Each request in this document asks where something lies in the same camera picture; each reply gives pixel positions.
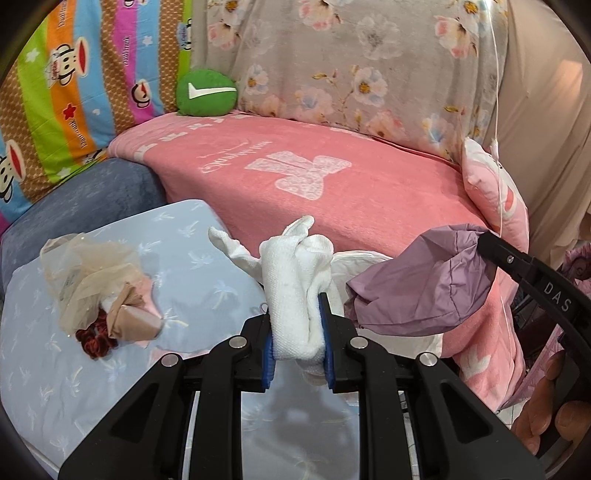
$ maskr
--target metal screw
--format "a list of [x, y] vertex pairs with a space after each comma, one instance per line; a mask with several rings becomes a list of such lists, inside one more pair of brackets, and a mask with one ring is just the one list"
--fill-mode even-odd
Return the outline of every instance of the metal screw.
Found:
[[178, 357], [174, 353], [164, 355], [160, 361], [165, 367], [174, 367], [178, 363]]
[[358, 350], [361, 350], [362, 348], [365, 348], [369, 345], [367, 338], [363, 337], [353, 337], [349, 343], [353, 348], [356, 348]]
[[431, 352], [421, 353], [421, 356], [418, 358], [418, 360], [423, 365], [425, 365], [425, 367], [432, 367], [437, 363], [437, 355]]
[[244, 337], [237, 336], [230, 338], [229, 343], [232, 348], [244, 348], [246, 347], [248, 340], [246, 340]]

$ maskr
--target colorful striped fabric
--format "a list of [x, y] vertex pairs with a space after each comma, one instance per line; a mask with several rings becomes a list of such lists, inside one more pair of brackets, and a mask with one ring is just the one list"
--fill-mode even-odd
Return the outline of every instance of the colorful striped fabric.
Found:
[[176, 110], [193, 0], [63, 0], [0, 86], [0, 235], [104, 160], [122, 131]]

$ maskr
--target pink blanket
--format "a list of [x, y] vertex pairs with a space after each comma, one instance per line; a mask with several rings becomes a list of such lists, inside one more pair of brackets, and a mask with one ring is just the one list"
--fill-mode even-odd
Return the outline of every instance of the pink blanket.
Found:
[[[302, 215], [314, 216], [312, 233], [330, 238], [335, 251], [392, 257], [432, 227], [485, 225], [454, 166], [342, 129], [239, 113], [169, 113], [124, 132], [109, 153], [151, 167], [172, 202], [205, 200], [252, 252]], [[444, 354], [490, 408], [506, 400], [523, 372], [500, 295], [496, 281], [485, 306], [443, 341]]]

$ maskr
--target red scrunchie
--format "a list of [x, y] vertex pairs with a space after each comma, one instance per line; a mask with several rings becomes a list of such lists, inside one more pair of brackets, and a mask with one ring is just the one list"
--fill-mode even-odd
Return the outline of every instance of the red scrunchie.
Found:
[[76, 332], [76, 340], [82, 344], [84, 352], [92, 359], [104, 357], [111, 348], [117, 346], [117, 340], [109, 338], [106, 313], [99, 311], [98, 318], [86, 330]]

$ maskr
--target gray floral pillow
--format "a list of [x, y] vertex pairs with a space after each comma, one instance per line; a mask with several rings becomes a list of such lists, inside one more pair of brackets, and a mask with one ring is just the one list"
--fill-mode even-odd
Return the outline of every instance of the gray floral pillow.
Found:
[[506, 0], [195, 4], [207, 40], [193, 67], [236, 80], [244, 111], [457, 162], [466, 136], [484, 139], [505, 63]]

